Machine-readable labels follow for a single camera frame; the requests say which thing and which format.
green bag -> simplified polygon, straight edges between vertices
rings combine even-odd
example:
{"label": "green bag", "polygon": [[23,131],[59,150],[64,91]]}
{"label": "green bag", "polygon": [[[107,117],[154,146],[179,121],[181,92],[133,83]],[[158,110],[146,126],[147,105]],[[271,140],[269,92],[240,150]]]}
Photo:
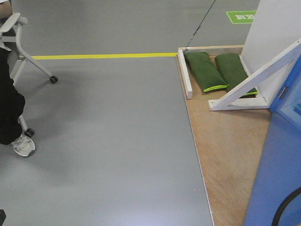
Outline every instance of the green bag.
{"label": "green bag", "polygon": [[[248,75],[241,64],[239,54],[227,53],[218,55],[215,58],[216,66],[218,71],[221,73],[222,77],[228,82],[227,92],[232,90],[243,80],[245,80]],[[258,94],[258,91],[253,88],[244,96]]]}
{"label": "green bag", "polygon": [[227,82],[215,68],[207,53],[185,53],[185,59],[204,92],[227,88]]}

black pants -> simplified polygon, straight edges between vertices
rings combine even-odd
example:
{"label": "black pants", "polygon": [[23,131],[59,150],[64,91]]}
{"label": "black pants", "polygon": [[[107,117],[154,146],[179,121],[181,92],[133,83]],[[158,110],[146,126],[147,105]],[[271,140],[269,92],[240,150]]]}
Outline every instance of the black pants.
{"label": "black pants", "polygon": [[18,117],[25,105],[9,77],[8,51],[0,48],[0,144],[8,145],[22,133]]}

white sneaker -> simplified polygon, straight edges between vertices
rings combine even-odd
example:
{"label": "white sneaker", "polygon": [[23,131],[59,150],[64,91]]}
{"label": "white sneaker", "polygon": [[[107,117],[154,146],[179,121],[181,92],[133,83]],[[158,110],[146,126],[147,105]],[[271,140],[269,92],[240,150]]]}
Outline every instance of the white sneaker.
{"label": "white sneaker", "polygon": [[34,142],[27,136],[21,134],[21,136],[15,141],[11,142],[14,151],[22,156],[28,157],[31,156],[36,150]]}

caster wheel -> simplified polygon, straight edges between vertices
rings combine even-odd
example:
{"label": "caster wheel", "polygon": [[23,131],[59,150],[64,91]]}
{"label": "caster wheel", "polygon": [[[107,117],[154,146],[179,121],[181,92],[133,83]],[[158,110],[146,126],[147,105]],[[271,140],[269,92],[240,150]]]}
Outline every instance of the caster wheel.
{"label": "caster wheel", "polygon": [[56,76],[51,76],[49,80],[52,84],[55,84],[58,81],[58,78]]}
{"label": "caster wheel", "polygon": [[28,128],[28,129],[26,130],[26,132],[24,132],[24,134],[25,134],[26,136],[28,136],[28,137],[32,137],[32,136],[34,135],[34,133],[35,133],[35,131],[34,131],[33,129],[31,129],[31,128]]}

person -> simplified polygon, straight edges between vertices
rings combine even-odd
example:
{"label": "person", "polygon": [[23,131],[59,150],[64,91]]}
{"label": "person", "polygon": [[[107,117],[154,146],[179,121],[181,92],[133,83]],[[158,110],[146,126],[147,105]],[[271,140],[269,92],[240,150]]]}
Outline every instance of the person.
{"label": "person", "polygon": [[[0,19],[12,15],[12,6],[9,0],[0,0]],[[0,39],[0,144],[12,144],[14,151],[28,157],[35,151],[32,139],[23,134],[21,125],[18,123],[19,116],[23,113],[25,98],[18,93],[9,76],[7,48]]]}

